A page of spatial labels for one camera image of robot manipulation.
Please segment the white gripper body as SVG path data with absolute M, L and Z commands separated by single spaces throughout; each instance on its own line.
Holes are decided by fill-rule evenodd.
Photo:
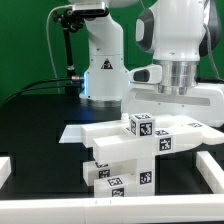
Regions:
M 186 115 L 208 126 L 224 125 L 224 84 L 199 83 L 185 95 L 164 94 L 157 85 L 130 84 L 124 92 L 122 113 Z

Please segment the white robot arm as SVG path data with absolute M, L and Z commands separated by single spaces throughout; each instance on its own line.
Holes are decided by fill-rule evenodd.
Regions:
M 110 15 L 139 0 L 69 0 L 89 34 L 90 65 L 80 100 L 119 106 L 123 113 L 187 115 L 212 127 L 224 125 L 224 84 L 198 81 L 200 58 L 219 41 L 215 0 L 156 0 L 136 21 L 135 40 L 152 63 L 127 71 L 123 29 Z

